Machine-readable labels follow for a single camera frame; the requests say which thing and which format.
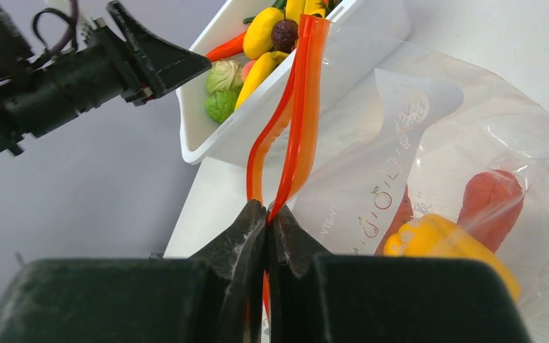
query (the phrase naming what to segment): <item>plastic bag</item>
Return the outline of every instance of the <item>plastic bag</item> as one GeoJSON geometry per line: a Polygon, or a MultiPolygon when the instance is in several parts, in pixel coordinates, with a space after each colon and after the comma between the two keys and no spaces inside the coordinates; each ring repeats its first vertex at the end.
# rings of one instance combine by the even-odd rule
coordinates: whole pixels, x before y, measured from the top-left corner
{"type": "MultiPolygon", "coordinates": [[[[314,166],[292,209],[300,225],[337,254],[473,258],[476,249],[509,286],[534,338],[549,338],[549,114],[484,69],[327,26],[320,96],[290,101],[320,113],[310,122],[318,127],[314,166]]],[[[290,108],[280,106],[292,121],[302,117],[290,108]]],[[[263,160],[250,157],[248,191],[260,182],[250,170],[279,172],[283,155],[282,180],[294,179],[298,133],[278,134],[263,160]]],[[[281,188],[279,204],[294,193],[281,188]]]]}

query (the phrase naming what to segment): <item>gray background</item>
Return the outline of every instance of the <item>gray background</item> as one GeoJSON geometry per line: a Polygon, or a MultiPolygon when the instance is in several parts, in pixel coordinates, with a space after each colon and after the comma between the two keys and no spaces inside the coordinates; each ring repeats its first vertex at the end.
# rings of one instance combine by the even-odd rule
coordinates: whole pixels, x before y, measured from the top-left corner
{"type": "MultiPolygon", "coordinates": [[[[109,20],[107,2],[81,4],[109,20]]],[[[155,34],[190,47],[224,0],[122,3],[155,34]]],[[[40,52],[30,23],[44,2],[0,4],[40,52]]],[[[64,31],[49,14],[40,27],[50,44],[64,31]]],[[[0,293],[19,270],[15,252],[25,262],[164,252],[197,170],[182,160],[179,120],[173,94],[139,108],[117,98],[38,140],[26,138],[21,156],[0,154],[0,293]]]]}

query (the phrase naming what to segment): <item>toy sweet potato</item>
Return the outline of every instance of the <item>toy sweet potato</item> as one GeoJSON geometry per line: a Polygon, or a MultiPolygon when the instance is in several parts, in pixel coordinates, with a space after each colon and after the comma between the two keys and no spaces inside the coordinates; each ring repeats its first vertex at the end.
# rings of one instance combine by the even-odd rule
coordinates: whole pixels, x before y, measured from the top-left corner
{"type": "Polygon", "coordinates": [[[397,209],[397,213],[395,214],[395,217],[392,218],[392,223],[390,223],[390,227],[384,233],[384,237],[382,237],[382,241],[380,242],[380,245],[377,246],[377,249],[375,250],[375,253],[374,253],[375,256],[382,255],[382,253],[384,252],[384,244],[386,244],[388,237],[392,236],[393,234],[396,234],[403,224],[407,222],[411,222],[411,219],[413,218],[413,208],[411,206],[411,199],[409,199],[408,193],[409,193],[409,189],[407,188],[407,186],[405,186],[405,194],[403,194],[401,205],[397,209]]]}
{"type": "Polygon", "coordinates": [[[523,209],[523,197],[512,173],[492,170],[477,174],[466,184],[457,223],[496,252],[523,209]]]}

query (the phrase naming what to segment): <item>printed label on bag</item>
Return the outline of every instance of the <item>printed label on bag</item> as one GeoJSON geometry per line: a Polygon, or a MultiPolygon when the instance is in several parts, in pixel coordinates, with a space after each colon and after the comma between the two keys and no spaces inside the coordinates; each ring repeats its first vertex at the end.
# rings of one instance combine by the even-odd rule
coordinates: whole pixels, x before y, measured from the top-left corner
{"type": "Polygon", "coordinates": [[[384,106],[380,134],[315,171],[293,209],[300,225],[336,254],[374,254],[398,230],[393,219],[403,210],[424,131],[464,99],[458,87],[442,81],[376,69],[375,82],[384,106]]]}

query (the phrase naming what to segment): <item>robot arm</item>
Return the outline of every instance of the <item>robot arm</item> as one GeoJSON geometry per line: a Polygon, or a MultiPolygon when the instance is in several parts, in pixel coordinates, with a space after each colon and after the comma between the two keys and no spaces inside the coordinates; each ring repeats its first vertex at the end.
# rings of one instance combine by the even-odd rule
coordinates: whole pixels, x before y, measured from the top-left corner
{"type": "Polygon", "coordinates": [[[22,153],[25,134],[39,138],[103,103],[120,96],[141,106],[174,91],[211,67],[209,59],[147,31],[118,1],[107,11],[123,33],[120,39],[103,18],[83,25],[86,48],[76,42],[79,9],[71,16],[45,9],[69,25],[54,47],[35,57],[26,39],[0,7],[0,152],[22,153]],[[71,48],[63,51],[68,44],[71,48]]]}

